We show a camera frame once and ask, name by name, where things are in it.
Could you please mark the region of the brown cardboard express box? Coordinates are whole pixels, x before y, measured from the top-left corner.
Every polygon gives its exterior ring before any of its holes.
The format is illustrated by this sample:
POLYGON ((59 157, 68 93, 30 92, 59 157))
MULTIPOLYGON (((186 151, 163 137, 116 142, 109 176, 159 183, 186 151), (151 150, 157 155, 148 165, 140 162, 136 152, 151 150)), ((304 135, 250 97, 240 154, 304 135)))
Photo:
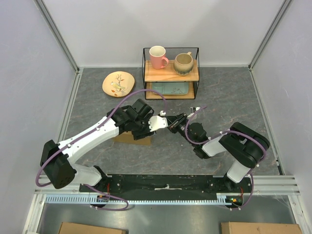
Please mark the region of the brown cardboard express box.
POLYGON ((119 143, 135 144, 135 145, 151 145, 152 144, 152 139, 150 136, 143 138, 143 139, 134 140, 134 136, 132 135, 131 132, 124 132, 121 135, 114 137, 113 141, 119 142, 119 143))

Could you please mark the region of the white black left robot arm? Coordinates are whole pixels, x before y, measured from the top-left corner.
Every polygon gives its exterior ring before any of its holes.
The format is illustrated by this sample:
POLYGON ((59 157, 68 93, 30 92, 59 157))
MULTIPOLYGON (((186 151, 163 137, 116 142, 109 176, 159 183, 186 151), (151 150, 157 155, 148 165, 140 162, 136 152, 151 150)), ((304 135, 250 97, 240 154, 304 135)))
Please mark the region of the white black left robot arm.
POLYGON ((135 140, 153 135, 148 121, 154 110, 142 99, 133 105, 112 109, 98 123, 83 132, 59 143, 50 140, 44 144, 40 166, 55 189, 61 189, 70 183, 86 183, 95 191, 101 192, 107 186, 107 180, 99 167, 86 167, 76 162, 87 152, 101 143, 132 132, 135 140))

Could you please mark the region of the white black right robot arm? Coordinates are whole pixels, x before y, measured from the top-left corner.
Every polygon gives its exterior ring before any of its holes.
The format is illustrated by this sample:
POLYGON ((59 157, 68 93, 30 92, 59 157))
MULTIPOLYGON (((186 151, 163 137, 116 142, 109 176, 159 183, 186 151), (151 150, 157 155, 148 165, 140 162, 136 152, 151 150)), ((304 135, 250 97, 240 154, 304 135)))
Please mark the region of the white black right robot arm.
POLYGON ((186 114, 167 116, 166 119, 169 131, 184 137, 199 158, 208 159, 222 152, 228 152, 234 157, 223 179, 223 186, 229 192, 241 186, 242 179, 263 160, 270 147, 267 138, 240 122, 216 136, 207 137, 202 124, 190 123, 186 114))

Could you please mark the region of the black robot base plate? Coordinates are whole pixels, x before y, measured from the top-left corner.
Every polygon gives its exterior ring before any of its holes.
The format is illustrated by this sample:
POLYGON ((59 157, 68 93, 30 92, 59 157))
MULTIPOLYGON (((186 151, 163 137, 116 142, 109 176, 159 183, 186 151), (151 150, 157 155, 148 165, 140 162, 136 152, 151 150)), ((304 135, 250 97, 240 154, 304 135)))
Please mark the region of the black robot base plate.
POLYGON ((249 177, 238 184, 221 175, 108 175, 95 189, 128 198, 207 198, 217 194, 246 194, 252 190, 249 177))

